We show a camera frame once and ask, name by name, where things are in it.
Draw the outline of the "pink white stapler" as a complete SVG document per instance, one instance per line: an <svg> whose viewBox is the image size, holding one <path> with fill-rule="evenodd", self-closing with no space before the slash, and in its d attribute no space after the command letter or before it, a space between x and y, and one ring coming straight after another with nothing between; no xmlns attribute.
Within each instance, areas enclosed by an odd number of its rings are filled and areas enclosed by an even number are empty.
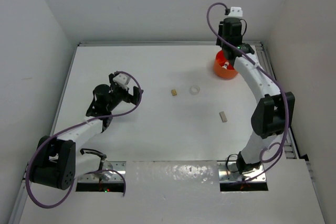
<svg viewBox="0 0 336 224"><path fill-rule="evenodd" d="M227 69L228 67L229 67L229 62L227 61L223 64L223 68Z"/></svg>

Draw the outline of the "tan eraser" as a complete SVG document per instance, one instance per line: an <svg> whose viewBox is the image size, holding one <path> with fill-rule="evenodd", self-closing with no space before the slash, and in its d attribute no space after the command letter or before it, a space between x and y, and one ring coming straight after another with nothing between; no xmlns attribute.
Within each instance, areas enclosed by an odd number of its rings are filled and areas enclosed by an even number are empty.
<svg viewBox="0 0 336 224"><path fill-rule="evenodd" d="M176 96L177 95L177 91L175 89L171 90L171 94L172 96Z"/></svg>

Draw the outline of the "clear tape roll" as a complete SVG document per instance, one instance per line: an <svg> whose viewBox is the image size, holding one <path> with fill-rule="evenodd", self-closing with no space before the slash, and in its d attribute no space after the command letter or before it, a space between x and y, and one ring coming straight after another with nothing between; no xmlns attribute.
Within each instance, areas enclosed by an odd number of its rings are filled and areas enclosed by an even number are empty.
<svg viewBox="0 0 336 224"><path fill-rule="evenodd" d="M197 94L199 94L200 90L201 90L200 87L197 86L197 85L192 85L189 88L189 92L190 92L191 95L197 95Z"/></svg>

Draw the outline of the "beige staple box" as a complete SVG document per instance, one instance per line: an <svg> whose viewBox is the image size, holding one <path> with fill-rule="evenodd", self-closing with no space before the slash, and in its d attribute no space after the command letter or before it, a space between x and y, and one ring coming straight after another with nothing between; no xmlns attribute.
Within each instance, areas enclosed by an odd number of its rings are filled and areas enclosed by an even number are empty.
<svg viewBox="0 0 336 224"><path fill-rule="evenodd" d="M227 122L227 117L224 111L219 112L219 116L223 123Z"/></svg>

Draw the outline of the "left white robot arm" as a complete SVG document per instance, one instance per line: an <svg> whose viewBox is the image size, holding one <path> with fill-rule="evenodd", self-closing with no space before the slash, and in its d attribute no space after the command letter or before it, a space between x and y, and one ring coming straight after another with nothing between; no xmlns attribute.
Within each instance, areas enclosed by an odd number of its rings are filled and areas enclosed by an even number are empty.
<svg viewBox="0 0 336 224"><path fill-rule="evenodd" d="M84 120L53 136L40 139L27 167L29 182L66 190L73 183L78 162L76 156L85 154L83 146L103 133L117 114L113 110L122 102L138 107L143 90L137 83L133 92L128 84L135 78L127 72L109 74L109 84L100 84L92 92L93 99Z"/></svg>

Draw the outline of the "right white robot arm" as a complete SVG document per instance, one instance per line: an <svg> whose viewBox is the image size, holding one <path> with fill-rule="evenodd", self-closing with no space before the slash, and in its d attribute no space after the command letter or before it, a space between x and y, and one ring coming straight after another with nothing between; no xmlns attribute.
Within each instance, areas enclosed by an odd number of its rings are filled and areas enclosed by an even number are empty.
<svg viewBox="0 0 336 224"><path fill-rule="evenodd" d="M254 50L243 42L240 18L228 17L219 24L217 45L225 58L243 77L251 89L257 106L251 116L253 132L246 146L238 153L236 167L240 174L261 165L263 152L278 137L285 137L291 124L295 96L281 93L280 88L256 59Z"/></svg>

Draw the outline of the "orange round pen holder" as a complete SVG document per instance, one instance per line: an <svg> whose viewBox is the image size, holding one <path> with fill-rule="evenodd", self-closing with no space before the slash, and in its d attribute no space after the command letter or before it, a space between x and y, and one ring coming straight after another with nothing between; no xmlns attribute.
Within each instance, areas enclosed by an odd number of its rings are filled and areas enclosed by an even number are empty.
<svg viewBox="0 0 336 224"><path fill-rule="evenodd" d="M214 73L225 80L230 80L235 78L238 75L238 72L234 69L234 67L229 63L229 67L227 69L223 68L223 64L227 62L228 60L226 59L223 51L219 51L216 54L215 60L214 60L214 65L213 65L213 70Z"/></svg>

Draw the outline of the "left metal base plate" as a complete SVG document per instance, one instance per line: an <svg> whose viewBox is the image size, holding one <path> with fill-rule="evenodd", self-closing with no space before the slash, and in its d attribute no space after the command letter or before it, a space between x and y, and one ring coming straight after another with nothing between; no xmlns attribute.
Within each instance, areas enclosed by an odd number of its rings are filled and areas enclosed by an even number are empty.
<svg viewBox="0 0 336 224"><path fill-rule="evenodd" d="M108 170L107 172L98 174L85 174L78 178L80 183L121 183L122 178L118 173L125 177L126 162L105 161L101 163L100 169Z"/></svg>

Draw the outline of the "metal base plate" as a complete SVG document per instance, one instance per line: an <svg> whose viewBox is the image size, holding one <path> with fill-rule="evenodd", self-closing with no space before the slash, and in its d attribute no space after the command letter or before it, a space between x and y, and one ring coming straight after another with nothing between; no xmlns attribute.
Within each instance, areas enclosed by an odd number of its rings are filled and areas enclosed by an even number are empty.
<svg viewBox="0 0 336 224"><path fill-rule="evenodd" d="M105 161L101 163L100 169L108 170L107 172L98 174L85 174L78 178L80 183L121 183L122 178L118 173L125 177L126 162Z"/></svg>
<svg viewBox="0 0 336 224"><path fill-rule="evenodd" d="M248 183L265 183L266 175L264 173L264 166L260 165L258 168L253 168L247 172L240 174L238 172L236 162L217 162L219 182L220 183L233 183L242 180Z"/></svg>

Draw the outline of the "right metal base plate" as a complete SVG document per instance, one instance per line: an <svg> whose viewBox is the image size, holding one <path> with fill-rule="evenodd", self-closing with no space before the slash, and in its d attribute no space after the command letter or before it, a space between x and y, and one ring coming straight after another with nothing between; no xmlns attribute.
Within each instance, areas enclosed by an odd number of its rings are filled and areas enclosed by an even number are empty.
<svg viewBox="0 0 336 224"><path fill-rule="evenodd" d="M236 162L217 162L219 182L220 183L233 183L242 180L248 183L265 183L266 175L264 173L264 166L260 165L258 168L253 168L247 172L240 174L238 172Z"/></svg>

